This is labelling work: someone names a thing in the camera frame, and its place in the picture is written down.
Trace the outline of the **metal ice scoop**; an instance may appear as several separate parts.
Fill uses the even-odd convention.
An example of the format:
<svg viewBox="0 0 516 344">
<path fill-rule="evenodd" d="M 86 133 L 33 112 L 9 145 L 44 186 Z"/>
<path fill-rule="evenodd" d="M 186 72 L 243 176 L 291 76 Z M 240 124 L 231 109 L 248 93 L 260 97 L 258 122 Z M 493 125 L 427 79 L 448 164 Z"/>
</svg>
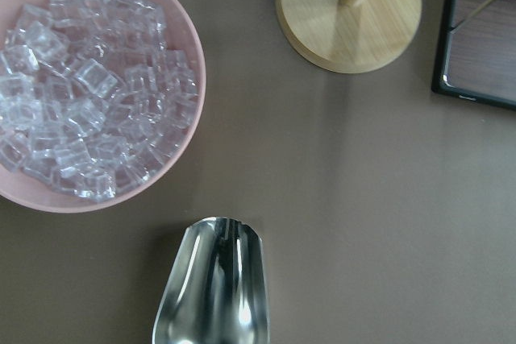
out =
<svg viewBox="0 0 516 344">
<path fill-rule="evenodd" d="M 154 321 L 154 343 L 268 343 L 260 236 L 232 218 L 189 226 Z"/>
</svg>

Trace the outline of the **wooden stand round base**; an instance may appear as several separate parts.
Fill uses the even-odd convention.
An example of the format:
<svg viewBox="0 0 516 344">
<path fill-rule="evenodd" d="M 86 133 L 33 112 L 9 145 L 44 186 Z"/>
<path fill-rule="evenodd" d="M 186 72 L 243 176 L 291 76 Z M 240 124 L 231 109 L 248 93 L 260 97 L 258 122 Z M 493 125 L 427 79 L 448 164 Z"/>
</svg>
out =
<svg viewBox="0 0 516 344">
<path fill-rule="evenodd" d="M 396 60 L 415 36 L 422 0 L 276 0 L 292 47 L 336 73 L 366 73 Z"/>
</svg>

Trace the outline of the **pink bowl of ice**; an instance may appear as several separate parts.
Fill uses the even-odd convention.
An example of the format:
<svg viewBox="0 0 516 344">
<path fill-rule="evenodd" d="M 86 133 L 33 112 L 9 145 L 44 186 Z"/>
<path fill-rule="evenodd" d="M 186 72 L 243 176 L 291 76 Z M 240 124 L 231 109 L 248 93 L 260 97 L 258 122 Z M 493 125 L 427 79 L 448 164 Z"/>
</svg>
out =
<svg viewBox="0 0 516 344">
<path fill-rule="evenodd" d="M 81 213 L 157 182 L 195 132 L 206 66 L 177 0 L 1 0 L 1 195 Z"/>
</svg>

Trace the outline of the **black square tray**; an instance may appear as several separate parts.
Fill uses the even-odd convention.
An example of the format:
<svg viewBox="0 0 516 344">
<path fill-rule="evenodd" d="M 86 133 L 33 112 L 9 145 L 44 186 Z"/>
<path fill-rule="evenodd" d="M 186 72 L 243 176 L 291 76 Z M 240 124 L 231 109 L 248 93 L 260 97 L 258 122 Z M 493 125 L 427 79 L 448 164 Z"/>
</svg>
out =
<svg viewBox="0 0 516 344">
<path fill-rule="evenodd" d="M 444 0 L 431 89 L 515 109 L 515 0 Z"/>
</svg>

